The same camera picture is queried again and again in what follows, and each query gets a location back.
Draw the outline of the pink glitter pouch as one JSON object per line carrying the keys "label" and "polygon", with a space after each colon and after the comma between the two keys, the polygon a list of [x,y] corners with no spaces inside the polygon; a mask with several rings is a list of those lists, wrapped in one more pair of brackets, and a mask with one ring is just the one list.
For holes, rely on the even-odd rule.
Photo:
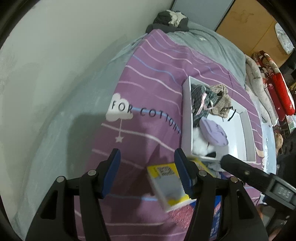
{"label": "pink glitter pouch", "polygon": [[193,206],[186,205],[168,212],[168,215],[178,227],[180,227],[182,230],[187,230],[190,225],[193,212]]}

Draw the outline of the lavender soft pouch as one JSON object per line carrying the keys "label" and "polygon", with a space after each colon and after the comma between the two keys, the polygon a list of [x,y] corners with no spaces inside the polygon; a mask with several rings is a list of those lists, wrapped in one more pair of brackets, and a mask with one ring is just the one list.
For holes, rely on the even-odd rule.
{"label": "lavender soft pouch", "polygon": [[199,127],[204,138],[213,146],[227,146],[228,139],[224,129],[212,120],[202,117]]}

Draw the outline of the beige plaid cloth bag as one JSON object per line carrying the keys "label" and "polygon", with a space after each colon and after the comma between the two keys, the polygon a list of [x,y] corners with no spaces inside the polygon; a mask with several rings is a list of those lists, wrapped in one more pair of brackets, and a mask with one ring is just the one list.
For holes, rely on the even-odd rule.
{"label": "beige plaid cloth bag", "polygon": [[229,111],[233,109],[227,87],[224,84],[212,85],[210,90],[217,95],[217,101],[210,114],[227,118]]}

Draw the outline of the green plaid cloth doll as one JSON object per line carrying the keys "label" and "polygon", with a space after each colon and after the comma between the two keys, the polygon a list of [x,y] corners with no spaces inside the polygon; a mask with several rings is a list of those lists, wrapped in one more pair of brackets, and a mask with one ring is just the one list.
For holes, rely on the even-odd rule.
{"label": "green plaid cloth doll", "polygon": [[218,96],[205,85],[191,84],[193,127],[199,126],[202,117],[207,118],[210,110],[218,101]]}

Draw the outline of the blue eye mask packet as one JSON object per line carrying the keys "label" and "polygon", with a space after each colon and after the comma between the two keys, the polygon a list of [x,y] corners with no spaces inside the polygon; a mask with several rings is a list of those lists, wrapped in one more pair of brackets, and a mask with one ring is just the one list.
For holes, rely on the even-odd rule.
{"label": "blue eye mask packet", "polygon": [[214,203],[214,214],[213,214],[213,221],[212,221],[212,228],[210,233],[210,241],[216,240],[219,232],[219,225],[220,225],[220,216],[221,216],[221,196],[215,197]]}

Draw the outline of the white black plush toy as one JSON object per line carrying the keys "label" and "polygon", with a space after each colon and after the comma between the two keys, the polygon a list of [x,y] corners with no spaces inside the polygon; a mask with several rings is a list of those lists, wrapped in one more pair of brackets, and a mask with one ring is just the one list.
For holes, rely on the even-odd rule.
{"label": "white black plush toy", "polygon": [[196,156],[216,157],[215,147],[206,141],[200,128],[193,128],[192,137],[192,154]]}

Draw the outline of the white cardboard box tray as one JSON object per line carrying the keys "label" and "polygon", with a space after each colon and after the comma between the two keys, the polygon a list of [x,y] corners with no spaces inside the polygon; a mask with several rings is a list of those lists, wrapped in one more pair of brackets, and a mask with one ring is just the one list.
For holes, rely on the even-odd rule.
{"label": "white cardboard box tray", "polygon": [[256,146],[248,111],[234,99],[226,118],[208,114],[194,127],[193,95],[195,86],[209,85],[194,77],[183,84],[181,148],[187,157],[218,163],[227,154],[248,164],[256,163]]}

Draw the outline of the grey blanket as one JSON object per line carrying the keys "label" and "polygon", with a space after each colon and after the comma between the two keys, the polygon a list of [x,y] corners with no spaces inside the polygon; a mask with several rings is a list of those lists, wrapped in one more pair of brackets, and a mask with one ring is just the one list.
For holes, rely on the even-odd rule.
{"label": "grey blanket", "polygon": [[189,77],[230,83],[244,92],[244,54],[201,25],[188,32],[153,30],[96,68],[60,104],[31,155],[12,225],[25,237],[56,177],[79,177],[113,148],[121,164],[101,202],[112,235],[182,235],[152,195],[146,167],[173,161],[182,136],[182,86]]}

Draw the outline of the red folded quilt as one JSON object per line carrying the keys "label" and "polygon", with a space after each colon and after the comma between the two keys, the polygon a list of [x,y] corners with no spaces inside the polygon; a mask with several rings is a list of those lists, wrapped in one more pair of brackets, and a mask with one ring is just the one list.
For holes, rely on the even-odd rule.
{"label": "red folded quilt", "polygon": [[263,86],[271,97],[278,120],[294,115],[295,103],[277,64],[264,51],[254,52],[251,57],[259,67]]}

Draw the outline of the cream folded quilt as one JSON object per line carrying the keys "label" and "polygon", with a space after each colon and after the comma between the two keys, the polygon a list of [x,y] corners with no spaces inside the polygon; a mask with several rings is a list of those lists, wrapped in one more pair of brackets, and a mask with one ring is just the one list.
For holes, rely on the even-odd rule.
{"label": "cream folded quilt", "polygon": [[268,94],[267,85],[263,83],[262,73],[257,63],[248,55],[246,59],[246,80],[245,84],[260,101],[260,115],[270,125],[275,126],[278,122],[278,115]]}

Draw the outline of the purple striped bed sheet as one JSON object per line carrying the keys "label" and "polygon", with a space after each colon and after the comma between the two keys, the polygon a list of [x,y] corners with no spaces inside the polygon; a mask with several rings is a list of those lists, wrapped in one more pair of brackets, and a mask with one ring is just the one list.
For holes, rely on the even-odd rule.
{"label": "purple striped bed sheet", "polygon": [[189,32],[153,30],[109,64],[115,75],[109,108],[95,125],[88,169],[112,149],[121,164],[111,192],[100,206],[112,240],[183,240],[178,227],[152,194],[147,167],[171,163],[182,139],[182,86],[188,77],[224,84],[248,111],[255,146],[262,148],[259,115],[245,91],[245,55],[221,35],[194,27]]}

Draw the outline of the hanging white plastic bag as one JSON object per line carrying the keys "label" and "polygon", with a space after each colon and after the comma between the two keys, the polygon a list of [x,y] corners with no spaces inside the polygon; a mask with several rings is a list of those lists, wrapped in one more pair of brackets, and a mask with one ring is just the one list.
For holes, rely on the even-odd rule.
{"label": "hanging white plastic bag", "polygon": [[284,29],[280,26],[279,23],[276,23],[274,26],[276,36],[283,47],[284,51],[289,55],[293,52],[294,46]]}

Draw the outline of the dark clothes bundle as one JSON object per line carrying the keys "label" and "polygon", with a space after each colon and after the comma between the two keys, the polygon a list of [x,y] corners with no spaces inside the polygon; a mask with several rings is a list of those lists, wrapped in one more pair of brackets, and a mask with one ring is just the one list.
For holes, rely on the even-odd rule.
{"label": "dark clothes bundle", "polygon": [[164,33],[170,32],[188,32],[189,19],[180,11],[165,10],[159,12],[153,23],[147,26],[146,33],[149,34],[152,30],[162,30]]}

